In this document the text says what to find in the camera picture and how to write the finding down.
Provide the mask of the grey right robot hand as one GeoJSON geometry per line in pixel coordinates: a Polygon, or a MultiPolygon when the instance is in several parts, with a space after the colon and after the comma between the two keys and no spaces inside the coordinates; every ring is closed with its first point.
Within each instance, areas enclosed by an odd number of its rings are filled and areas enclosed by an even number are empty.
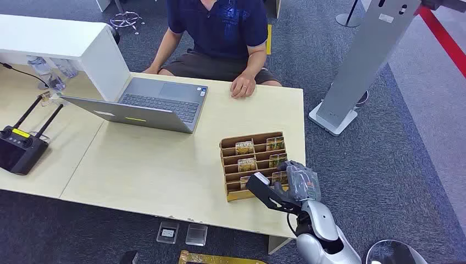
{"type": "Polygon", "coordinates": [[[295,201],[321,201],[321,190],[317,172],[294,160],[280,163],[278,170],[286,172],[289,185],[289,189],[284,191],[279,181],[274,183],[274,190],[280,195],[295,201]]]}

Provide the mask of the person's left hand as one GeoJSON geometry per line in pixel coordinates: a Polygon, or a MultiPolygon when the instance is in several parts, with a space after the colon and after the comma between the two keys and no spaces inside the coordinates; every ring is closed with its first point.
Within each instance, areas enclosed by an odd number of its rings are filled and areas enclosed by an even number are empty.
{"type": "Polygon", "coordinates": [[[249,97],[256,88],[255,77],[248,73],[240,74],[231,84],[230,93],[233,98],[249,97]]]}

